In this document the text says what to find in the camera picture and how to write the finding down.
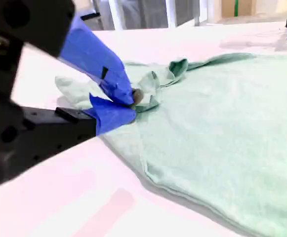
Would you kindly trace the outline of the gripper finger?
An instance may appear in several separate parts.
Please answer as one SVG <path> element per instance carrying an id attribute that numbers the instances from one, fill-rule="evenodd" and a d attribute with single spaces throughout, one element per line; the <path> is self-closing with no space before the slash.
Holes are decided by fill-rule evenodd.
<path id="1" fill-rule="evenodd" d="M 135 106 L 120 58 L 75 13 L 71 0 L 0 0 L 0 33 L 28 43 L 90 76 L 114 102 Z"/>
<path id="2" fill-rule="evenodd" d="M 92 108 L 82 110 L 24 107 L 20 171 L 135 119 L 136 112 L 129 107 L 94 96 L 90 96 L 90 101 Z"/>

